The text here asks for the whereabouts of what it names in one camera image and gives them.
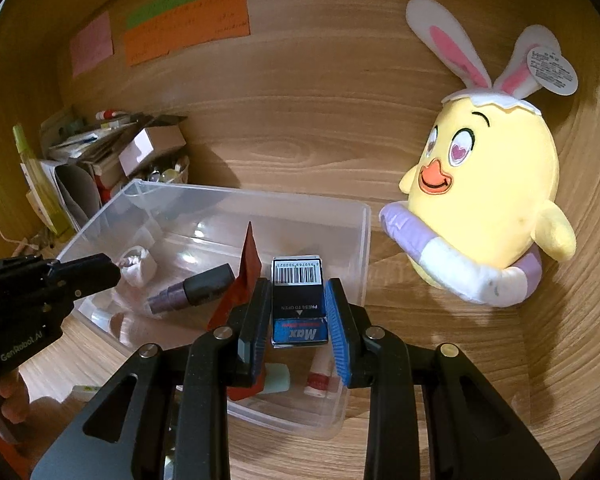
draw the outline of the green sticky note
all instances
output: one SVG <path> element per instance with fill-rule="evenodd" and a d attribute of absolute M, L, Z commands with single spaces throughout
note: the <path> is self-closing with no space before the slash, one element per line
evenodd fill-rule
<path fill-rule="evenodd" d="M 167 10 L 174 9 L 175 7 L 179 7 L 180 5 L 187 4 L 192 2 L 193 0 L 154 0 L 149 2 L 148 4 L 139 7 L 134 10 L 128 18 L 126 19 L 126 28 L 127 30 L 130 28 L 137 27 L 141 23 L 166 12 Z"/>

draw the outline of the toy tag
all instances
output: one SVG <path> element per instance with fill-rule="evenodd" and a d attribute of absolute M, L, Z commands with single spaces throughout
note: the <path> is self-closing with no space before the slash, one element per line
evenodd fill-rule
<path fill-rule="evenodd" d="M 576 71 L 560 54 L 536 46 L 526 55 L 526 65 L 539 85 L 558 95 L 571 95 L 578 88 Z"/>

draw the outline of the red triangular object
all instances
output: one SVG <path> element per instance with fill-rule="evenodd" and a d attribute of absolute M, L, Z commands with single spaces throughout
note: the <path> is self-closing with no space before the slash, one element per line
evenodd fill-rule
<path fill-rule="evenodd" d="M 225 325 L 229 319 L 229 313 L 234 306 L 247 303 L 251 299 L 253 289 L 262 272 L 262 262 L 258 256 L 256 242 L 253 239 L 253 229 L 251 222 L 247 227 L 247 235 L 244 238 L 242 247 L 242 256 L 240 258 L 240 272 L 238 277 L 226 290 L 213 316 L 206 326 L 207 330 L 214 330 L 219 326 Z M 264 389 L 265 367 L 258 376 L 258 380 L 251 388 L 227 388 L 227 396 L 231 400 L 241 400 L 254 396 Z"/>

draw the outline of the human hand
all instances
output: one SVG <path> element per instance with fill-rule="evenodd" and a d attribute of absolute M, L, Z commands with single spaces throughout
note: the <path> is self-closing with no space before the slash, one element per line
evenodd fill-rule
<path fill-rule="evenodd" d="M 0 396 L 5 399 L 2 416 L 12 424 L 24 422 L 29 415 L 29 390 L 17 370 L 0 378 Z"/>

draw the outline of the orange sticky note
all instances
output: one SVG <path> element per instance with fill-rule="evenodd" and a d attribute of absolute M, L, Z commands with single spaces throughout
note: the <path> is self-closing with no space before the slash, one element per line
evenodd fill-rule
<path fill-rule="evenodd" d="M 126 64 L 132 66 L 171 50 L 250 33 L 247 0 L 195 0 L 126 31 Z"/>

